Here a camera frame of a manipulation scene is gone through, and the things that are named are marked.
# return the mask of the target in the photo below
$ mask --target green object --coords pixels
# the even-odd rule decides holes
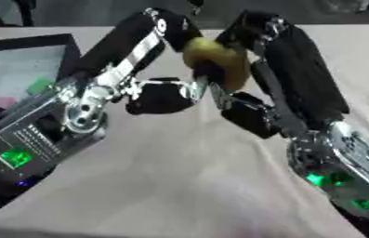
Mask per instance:
[[[323,175],[315,175],[313,173],[309,173],[306,176],[306,179],[312,183],[314,186],[322,186],[323,185],[323,181],[325,179],[325,176]]]
[[[0,159],[12,168],[18,168],[27,164],[33,158],[24,150],[13,148],[0,155]]]
[[[333,185],[337,187],[345,185],[346,183],[351,182],[352,180],[353,178],[346,173],[338,172],[330,174],[330,181],[333,183]]]
[[[46,87],[51,84],[52,84],[51,80],[46,78],[39,78],[35,82],[33,82],[33,84],[28,86],[26,92],[29,95],[36,95],[42,93],[46,89]]]
[[[355,200],[355,201],[351,201],[351,203],[362,210],[369,210],[369,200],[366,199],[360,199],[360,200]]]

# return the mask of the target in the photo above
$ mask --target white table surface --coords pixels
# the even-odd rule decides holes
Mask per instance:
[[[348,121],[369,133],[369,25],[303,28],[349,102]],[[72,33],[85,53],[110,29],[0,29],[0,39]],[[141,76],[191,72],[167,51]],[[248,87],[259,95],[255,84]],[[108,137],[0,210],[0,227],[146,237],[362,237],[290,172],[283,139],[261,140],[225,121],[209,94],[170,115],[132,116],[123,103],[107,110]]]

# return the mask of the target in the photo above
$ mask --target yellow object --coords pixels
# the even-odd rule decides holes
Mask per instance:
[[[222,67],[226,72],[223,88],[229,93],[241,89],[250,75],[244,48],[227,48],[202,37],[194,38],[186,45],[183,59],[190,68],[201,60],[210,60]]]

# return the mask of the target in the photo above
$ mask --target robotic hand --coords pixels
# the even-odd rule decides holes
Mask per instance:
[[[207,79],[137,80],[165,49],[181,52],[200,32],[183,16],[148,8],[121,21],[71,75],[0,111],[0,208],[45,178],[63,160],[105,136],[104,107],[128,97],[132,114],[179,112],[197,102]]]
[[[369,139],[344,121],[348,104],[307,34],[277,15],[245,11],[216,42],[197,41],[184,51],[191,62],[223,66],[211,52],[217,44],[259,56],[250,73],[273,105],[238,91],[244,77],[222,76],[209,82],[217,107],[263,139],[277,133],[286,138],[293,171],[369,234]],[[238,86],[229,87],[234,80]]]

